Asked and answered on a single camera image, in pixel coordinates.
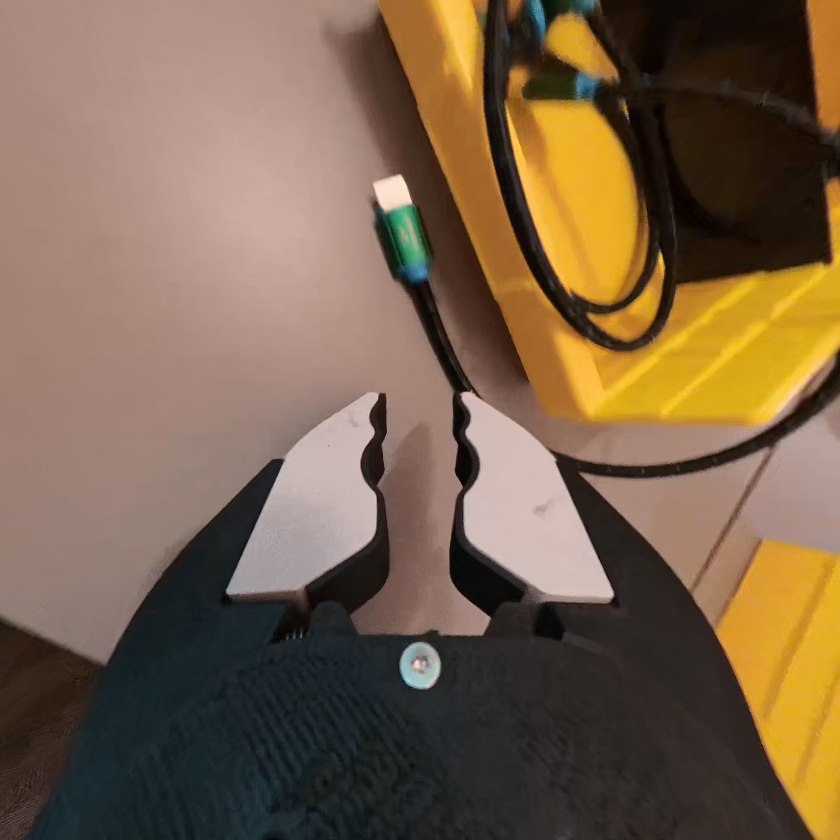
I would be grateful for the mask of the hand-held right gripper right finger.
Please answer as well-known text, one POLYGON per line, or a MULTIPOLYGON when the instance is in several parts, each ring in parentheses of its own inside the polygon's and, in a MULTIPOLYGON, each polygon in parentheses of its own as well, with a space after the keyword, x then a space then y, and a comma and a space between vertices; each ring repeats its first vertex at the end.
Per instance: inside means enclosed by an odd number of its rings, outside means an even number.
POLYGON ((561 475, 530 432, 455 394, 450 579, 487 616, 505 603, 608 605, 613 585, 561 475))

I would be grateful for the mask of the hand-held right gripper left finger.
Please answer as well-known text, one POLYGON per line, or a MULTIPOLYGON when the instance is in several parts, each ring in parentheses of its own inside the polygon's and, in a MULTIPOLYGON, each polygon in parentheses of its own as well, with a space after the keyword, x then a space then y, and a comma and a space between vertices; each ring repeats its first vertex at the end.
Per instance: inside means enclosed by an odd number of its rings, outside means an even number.
POLYGON ((385 435, 385 394, 368 392, 294 444, 227 583, 229 601, 285 603, 291 624, 327 602, 352 614, 377 595, 390 571, 385 435))

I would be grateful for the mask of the yellow plastic bin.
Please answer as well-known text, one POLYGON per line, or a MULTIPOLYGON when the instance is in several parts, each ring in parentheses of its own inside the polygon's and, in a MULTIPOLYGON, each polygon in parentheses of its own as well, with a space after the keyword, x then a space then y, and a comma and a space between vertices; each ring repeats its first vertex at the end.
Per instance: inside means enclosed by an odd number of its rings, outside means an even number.
POLYGON ((838 555, 762 541, 717 635, 798 813, 838 839, 838 555))
MULTIPOLYGON (((473 2, 379 2, 437 161, 539 403, 604 424, 768 423, 838 350, 838 186, 826 190, 833 263, 685 284, 660 337, 615 353, 564 322, 531 277, 492 171, 473 2)), ((513 101, 516 162, 555 269, 611 297, 634 266, 631 170, 592 106, 513 101)))

